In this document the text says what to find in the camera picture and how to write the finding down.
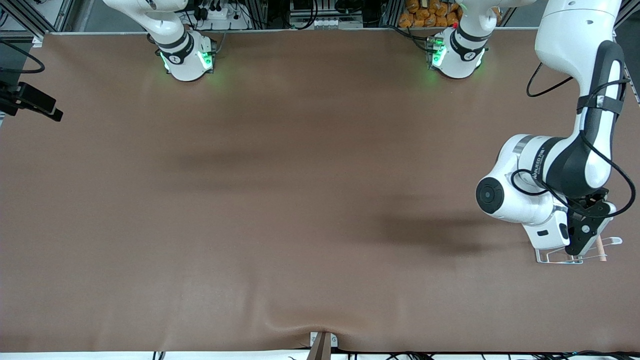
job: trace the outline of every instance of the clear acrylic holder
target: clear acrylic holder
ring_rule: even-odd
[[[607,261],[607,254],[604,252],[604,247],[610,245],[622,244],[622,238],[611,237],[601,240],[601,244],[589,248],[584,255],[569,255],[564,252],[564,247],[558,247],[556,249],[538,250],[536,249],[536,260],[541,264],[582,264],[584,260],[600,258],[601,261]],[[589,255],[593,251],[597,251],[597,255]]]

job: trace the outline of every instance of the black circular cap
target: black circular cap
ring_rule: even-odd
[[[493,177],[480,180],[476,188],[476,201],[485,213],[498,211],[504,201],[504,189],[500,182]]]
[[[495,191],[489,185],[484,185],[480,190],[480,200],[485,204],[491,204],[495,199]]]

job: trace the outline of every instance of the brown table surface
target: brown table surface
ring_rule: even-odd
[[[510,136],[573,128],[575,82],[525,96],[534,36],[455,81],[392,31],[233,34],[194,83],[144,36],[46,37],[24,80],[64,119],[0,131],[0,350],[638,350],[640,205],[608,262],[541,265],[475,202]]]

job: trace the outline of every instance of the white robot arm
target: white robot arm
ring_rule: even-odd
[[[188,0],[103,0],[124,13],[145,30],[160,48],[164,67],[176,79],[193,81],[213,69],[211,39],[197,31],[187,31],[176,11]]]
[[[612,217],[634,200],[635,188],[626,175],[632,198],[620,211],[606,201],[608,190],[602,188],[611,172],[613,129],[628,81],[622,49],[612,41],[620,3],[548,2],[536,54],[580,86],[573,133],[568,138],[512,137],[477,186],[480,208],[492,217],[521,223],[536,249],[565,247],[570,255],[583,255]]]
[[[444,53],[434,58],[432,67],[442,74],[461,79],[480,66],[484,45],[495,29],[497,18],[493,7],[515,8],[533,4],[536,0],[456,0],[464,12],[457,28],[446,28],[437,38],[443,38]]]

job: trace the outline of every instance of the cable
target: cable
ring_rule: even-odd
[[[191,15],[189,15],[189,13],[186,10],[182,11],[185,15],[187,15],[187,20],[189,21],[189,25],[191,26],[191,29],[196,29],[195,26],[193,25],[193,21],[191,21]]]
[[[622,89],[621,89],[621,101],[624,101],[624,96],[625,96],[625,84],[628,83],[630,81],[630,79],[620,79],[620,80],[615,80],[615,81],[610,81],[608,83],[604,83],[598,87],[596,87],[590,94],[589,97],[587,97],[586,100],[586,104],[589,103],[589,101],[596,95],[598,95],[598,92],[601,91],[602,89],[611,86],[611,85],[622,85]],[[516,188],[516,190],[518,190],[519,192],[525,193],[527,195],[541,195],[543,193],[545,193],[546,191],[549,191],[551,193],[551,195],[553,195],[553,197],[556,198],[556,200],[558,200],[562,205],[566,206],[568,209],[572,210],[574,213],[584,216],[584,217],[588,217],[588,218],[611,218],[611,217],[615,217],[618,216],[622,213],[624,213],[626,210],[629,210],[629,208],[631,208],[631,205],[633,205],[634,201],[636,201],[636,185],[634,184],[634,182],[631,180],[631,178],[629,177],[629,175],[627,175],[627,173],[622,170],[622,168],[620,166],[618,166],[618,164],[616,164],[615,162],[613,162],[612,160],[610,160],[607,156],[605,156],[604,154],[602,154],[598,149],[596,149],[596,147],[587,139],[586,133],[584,131],[584,129],[580,130],[580,132],[578,133],[578,135],[580,136],[580,139],[582,140],[582,142],[584,143],[584,145],[587,145],[587,147],[589,147],[589,149],[591,149],[593,152],[596,153],[596,155],[598,155],[601,159],[603,159],[607,164],[609,164],[609,166],[611,166],[612,168],[614,168],[619,174],[620,176],[622,176],[622,178],[624,178],[624,180],[627,182],[627,185],[629,187],[629,190],[631,192],[631,195],[629,197],[629,200],[627,201],[627,203],[620,209],[617,211],[614,211],[611,214],[608,215],[590,215],[587,214],[585,212],[582,211],[582,209],[577,209],[574,208],[573,206],[570,206],[567,202],[565,202],[560,195],[558,195],[555,191],[553,191],[550,186],[545,183],[544,181],[540,180],[540,185],[542,185],[542,188],[545,189],[545,191],[540,192],[540,193],[529,193],[529,192],[525,192],[523,191],[521,188],[519,188],[514,180],[515,174],[519,174],[521,172],[525,172],[528,173],[529,175],[531,175],[531,177],[533,177],[533,172],[529,169],[519,169],[516,170],[512,175],[511,175],[511,184],[513,185],[514,188]],[[564,357],[564,355],[562,355],[560,357],[560,359],[563,360],[568,360],[567,358]]]
[[[0,28],[2,28],[4,26],[4,24],[6,24],[6,21],[9,20],[9,13],[0,9],[0,20],[2,21],[2,24],[0,24]]]
[[[433,360],[433,356],[436,354],[456,354],[456,355],[461,355],[461,353],[458,352],[432,352],[432,353],[426,353],[426,352],[413,352],[413,351],[405,351],[405,352],[393,352],[393,353],[388,353],[388,352],[352,352],[352,351],[347,351],[347,350],[342,350],[340,348],[336,349],[335,352],[332,352],[333,354],[348,354],[349,358],[354,355],[354,360],[357,360],[357,356],[358,354],[360,355],[364,355],[364,354],[369,354],[369,355],[385,355],[388,356],[385,358],[385,360],[393,360],[393,359],[404,359],[404,357],[401,357],[402,355],[406,356],[407,359],[409,360]],[[479,353],[479,352],[469,352],[469,353],[464,353],[466,355],[477,355],[477,356],[483,356],[484,354]],[[500,355],[507,355],[509,359],[511,359],[511,354],[506,354],[504,352],[493,352],[492,355],[496,355],[496,354],[500,354]],[[567,360],[570,359],[574,356],[592,356],[592,357],[607,357],[607,356],[611,356],[613,358],[615,358],[615,360],[634,360],[631,357],[640,357],[640,352],[597,352],[597,351],[592,351],[592,350],[584,350],[584,351],[580,351],[580,352],[571,352],[571,353],[530,353],[530,352],[521,352],[521,353],[517,353],[518,355],[522,356],[531,356],[533,359],[527,358],[527,359],[520,359],[520,360]]]
[[[360,24],[373,24],[374,22],[378,22],[380,21],[380,18],[377,18],[376,20],[371,20],[371,21],[360,21]]]
[[[257,23],[262,24],[262,25],[267,25],[267,26],[269,26],[269,23],[268,23],[268,22],[264,22],[264,21],[256,20],[253,16],[251,16],[251,14],[250,14],[250,13],[246,12],[246,11],[244,10],[244,8],[238,4],[238,2],[237,2],[237,1],[236,1],[236,2],[234,2],[234,4],[236,4],[236,5],[234,6],[234,8],[235,8],[236,12],[238,11],[238,8],[240,8],[240,10],[242,11],[242,13],[243,13],[243,14],[245,14],[245,15],[246,15],[249,19],[251,19],[252,21],[257,22]]]
[[[316,22],[316,19],[318,18],[318,0],[314,0],[314,6],[316,8],[316,14],[313,15],[312,17],[309,18],[309,21],[307,22],[306,25],[304,25],[302,28],[298,29],[298,30],[304,30],[307,29],[309,26],[313,25]]]
[[[154,351],[154,356],[153,356],[153,360],[156,360],[156,354],[158,353],[158,351]],[[159,356],[158,356],[158,360],[163,360],[164,356],[166,355],[166,351],[160,351],[159,352]]]
[[[420,45],[420,43],[418,43],[418,40],[416,40],[416,37],[411,34],[411,30],[409,30],[409,28],[406,29],[406,32],[409,33],[409,36],[411,36],[411,40],[413,41],[413,44],[416,45],[418,49],[424,51],[425,53],[435,53],[435,51],[429,50],[426,47]]]
[[[316,22],[316,19],[318,18],[318,1],[314,0],[314,7],[316,8],[316,12],[314,14],[314,9],[311,8],[311,11],[309,11],[309,14],[311,15],[309,17],[309,20],[307,21],[307,23],[302,27],[302,28],[296,28],[295,26],[293,26],[291,23],[289,23],[289,21],[287,21],[286,16],[287,16],[287,10],[286,7],[284,7],[283,5],[286,5],[288,3],[287,0],[282,0],[282,2],[280,3],[280,10],[284,9],[284,12],[280,13],[280,18],[282,19],[282,25],[283,26],[287,26],[289,29],[297,29],[297,30],[304,30],[309,28],[311,25],[313,25]]]
[[[545,192],[547,192],[547,191],[548,191],[548,190],[542,190],[541,192],[532,193],[532,192],[528,192],[528,191],[526,191],[526,190],[522,189],[521,187],[519,187],[518,185],[516,185],[515,177],[516,177],[516,175],[518,175],[518,174],[519,174],[519,173],[521,173],[521,172],[526,172],[527,174],[531,174],[531,173],[532,173],[530,170],[528,170],[528,169],[526,169],[526,168],[521,168],[521,169],[519,169],[519,170],[514,171],[514,172],[511,174],[511,185],[513,185],[513,187],[514,187],[514,188],[516,188],[516,190],[518,190],[519,192],[521,192],[521,193],[523,193],[523,194],[525,194],[525,195],[529,195],[529,196],[538,196],[538,195],[542,195],[542,194],[544,194]]]
[[[404,31],[402,31],[400,28],[398,28],[397,26],[393,26],[393,25],[382,25],[382,27],[383,27],[383,28],[393,29],[393,30],[395,30],[397,33],[399,33],[400,35],[402,35],[402,36],[404,36],[404,37],[406,37],[406,38],[411,38],[411,37],[413,37],[413,38],[415,38],[415,39],[417,39],[417,40],[424,40],[424,41],[426,41],[426,40],[427,40],[427,38],[426,38],[426,37],[416,37],[416,36],[414,36],[414,35],[407,34],[407,33],[405,33]]]
[[[4,67],[0,67],[0,72],[16,72],[18,74],[38,74],[39,72],[43,72],[44,71],[44,64],[42,63],[42,61],[38,60],[35,56],[29,54],[25,50],[22,50],[21,48],[17,47],[16,45],[13,45],[13,44],[11,44],[9,42],[4,41],[2,38],[0,38],[0,43],[2,43],[4,45],[7,45],[8,47],[11,47],[13,50],[16,50],[20,54],[26,55],[29,59],[35,61],[38,64],[38,66],[40,67],[39,69],[35,69],[35,70],[7,69],[7,68],[4,68]]]
[[[220,40],[220,44],[216,46],[216,54],[218,54],[222,50],[222,45],[225,43],[226,38],[227,33],[222,33],[222,40]]]
[[[417,36],[415,36],[415,35],[411,34],[411,30],[409,30],[409,28],[407,28],[407,29],[406,29],[406,31],[407,31],[407,32],[405,33],[405,32],[404,32],[404,31],[402,31],[400,28],[398,28],[398,27],[396,27],[396,26],[393,26],[393,25],[383,25],[382,27],[383,27],[383,28],[390,28],[390,29],[393,29],[393,30],[395,30],[397,33],[399,33],[400,35],[402,35],[402,36],[404,36],[404,37],[406,37],[406,38],[410,38],[410,39],[411,39],[411,41],[413,41],[413,44],[414,44],[414,45],[416,45],[416,46],[418,47],[418,49],[420,49],[420,50],[422,50],[422,51],[425,51],[425,52],[427,52],[427,53],[434,53],[434,52],[435,52],[434,50],[427,49],[426,47],[424,47],[424,46],[420,45],[420,43],[418,43],[418,40],[420,40],[420,41],[427,41],[427,38],[426,38],[426,37],[417,37]]]
[[[533,83],[533,79],[536,77],[536,75],[538,75],[538,71],[540,71],[540,68],[542,68],[542,63],[540,63],[538,65],[538,68],[536,69],[536,71],[533,72],[533,75],[531,76],[531,78],[529,79],[529,82],[527,83],[527,96],[528,97],[538,97],[538,96],[541,96],[541,95],[545,95],[546,93],[551,92],[551,91],[559,88],[560,86],[563,86],[564,84],[568,83],[571,79],[573,79],[573,76],[570,76],[570,77],[560,81],[559,83],[555,84],[554,86],[551,86],[550,88],[548,88],[548,89],[546,89],[544,91],[541,91],[541,92],[539,92],[537,94],[532,94],[529,91],[530,88],[531,88],[531,83]]]

